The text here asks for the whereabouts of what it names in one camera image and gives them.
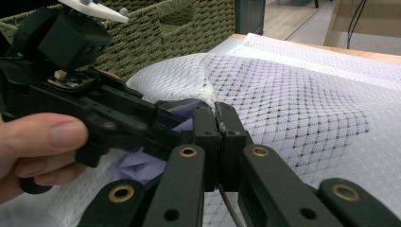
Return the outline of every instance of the white mesh fabric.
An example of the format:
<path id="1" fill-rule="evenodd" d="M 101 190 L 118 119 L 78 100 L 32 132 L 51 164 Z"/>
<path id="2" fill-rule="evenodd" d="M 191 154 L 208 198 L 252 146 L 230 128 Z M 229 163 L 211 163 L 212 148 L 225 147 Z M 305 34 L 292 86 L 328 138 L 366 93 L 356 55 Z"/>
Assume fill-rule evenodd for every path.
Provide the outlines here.
<path id="1" fill-rule="evenodd" d="M 183 73 L 190 65 L 204 69 Z M 401 217 L 400 72 L 400 64 L 252 36 L 231 56 L 156 63 L 128 85 L 154 102 L 228 103 L 254 142 L 274 148 L 304 182 L 317 187 L 326 178 L 348 179 Z M 213 91 L 199 96 L 196 87 L 204 86 L 197 79 Z M 175 89 L 191 81 L 192 90 Z"/>

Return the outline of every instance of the black cable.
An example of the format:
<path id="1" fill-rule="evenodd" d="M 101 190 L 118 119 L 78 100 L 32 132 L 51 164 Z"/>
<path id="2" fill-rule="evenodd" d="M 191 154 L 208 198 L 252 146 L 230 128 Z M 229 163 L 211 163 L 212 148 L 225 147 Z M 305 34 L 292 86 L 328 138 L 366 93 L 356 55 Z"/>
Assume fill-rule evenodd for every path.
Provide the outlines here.
<path id="1" fill-rule="evenodd" d="M 354 29 L 357 26 L 357 21 L 360 18 L 360 14 L 362 13 L 363 9 L 365 8 L 365 4 L 366 4 L 366 0 L 360 1 L 359 5 L 357 6 L 357 10 L 355 11 L 355 13 L 351 19 L 351 23 L 348 27 L 347 49 L 350 48 L 350 42 L 351 42 L 352 35 L 354 34 Z"/>

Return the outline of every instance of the wooden table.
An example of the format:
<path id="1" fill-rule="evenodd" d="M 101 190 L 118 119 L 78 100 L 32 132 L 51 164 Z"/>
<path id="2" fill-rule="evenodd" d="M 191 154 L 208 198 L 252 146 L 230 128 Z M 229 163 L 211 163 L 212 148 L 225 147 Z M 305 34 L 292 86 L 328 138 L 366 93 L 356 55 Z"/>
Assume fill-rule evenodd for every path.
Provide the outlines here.
<path id="1" fill-rule="evenodd" d="M 233 34 L 231 37 L 235 38 L 235 39 L 243 40 L 243 39 L 245 39 L 246 36 L 239 35 L 239 34 Z M 325 49 L 325 50 L 329 50 L 329 51 L 334 51 L 334 52 L 338 52 L 338 53 L 342 53 L 342 54 L 359 56 L 359 57 L 363 57 L 363 58 L 367 58 L 367 59 L 401 63 L 401 56 L 397 56 L 397 55 L 379 54 L 379 53 L 374 53 L 374 52 L 344 49 L 344 48 L 339 48 L 339 47 L 316 45 L 316 44 L 304 44 L 304 45 L 308 45 L 308 46 L 312 46 L 312 47 L 316 47 L 316 48 L 320 48 L 320 49 Z"/>

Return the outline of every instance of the purple cloth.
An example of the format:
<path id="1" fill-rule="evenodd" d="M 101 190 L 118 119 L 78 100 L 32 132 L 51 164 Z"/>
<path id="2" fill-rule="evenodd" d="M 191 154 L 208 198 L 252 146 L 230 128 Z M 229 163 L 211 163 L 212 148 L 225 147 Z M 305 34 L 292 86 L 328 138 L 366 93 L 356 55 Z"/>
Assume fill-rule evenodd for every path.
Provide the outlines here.
<path id="1" fill-rule="evenodd" d="M 194 102 L 169 109 L 169 112 L 187 118 L 186 121 L 172 130 L 176 132 L 191 131 L 193 109 L 200 103 L 201 101 L 194 100 Z M 137 151 L 130 150 L 127 152 L 112 168 L 111 172 L 117 180 L 132 179 L 145 184 L 162 174 L 165 168 L 165 161 L 148 155 L 144 152 L 144 148 L 139 148 Z"/>

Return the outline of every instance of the brass screw insert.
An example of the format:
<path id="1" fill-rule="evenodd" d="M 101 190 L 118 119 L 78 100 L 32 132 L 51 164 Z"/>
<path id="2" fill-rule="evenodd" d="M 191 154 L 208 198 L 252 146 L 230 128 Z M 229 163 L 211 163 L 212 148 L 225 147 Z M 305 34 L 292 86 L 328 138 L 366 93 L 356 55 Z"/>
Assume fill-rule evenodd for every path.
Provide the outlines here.
<path id="1" fill-rule="evenodd" d="M 197 151 L 193 148 L 184 148 L 180 150 L 180 154 L 182 157 L 190 158 L 197 155 Z"/>
<path id="2" fill-rule="evenodd" d="M 144 124 L 144 123 L 139 123 L 139 124 L 136 125 L 136 128 L 138 130 L 147 130 L 148 126 L 146 124 Z"/>
<path id="3" fill-rule="evenodd" d="M 265 157 L 269 155 L 269 151 L 265 148 L 253 148 L 252 153 L 259 157 Z"/>
<path id="4" fill-rule="evenodd" d="M 108 121 L 108 122 L 103 123 L 103 126 L 105 128 L 112 129 L 112 128 L 115 128 L 115 123 L 111 122 L 111 121 Z"/>
<path id="5" fill-rule="evenodd" d="M 120 184 L 113 188 L 109 193 L 109 200 L 112 202 L 124 202 L 129 200 L 134 194 L 133 187 L 129 184 Z"/>
<path id="6" fill-rule="evenodd" d="M 360 200 L 359 193 L 354 188 L 347 186 L 345 184 L 342 184 L 342 183 L 334 184 L 331 187 L 331 190 L 333 191 L 333 193 L 336 196 L 342 198 L 343 200 L 346 200 L 346 201 L 359 201 Z"/>

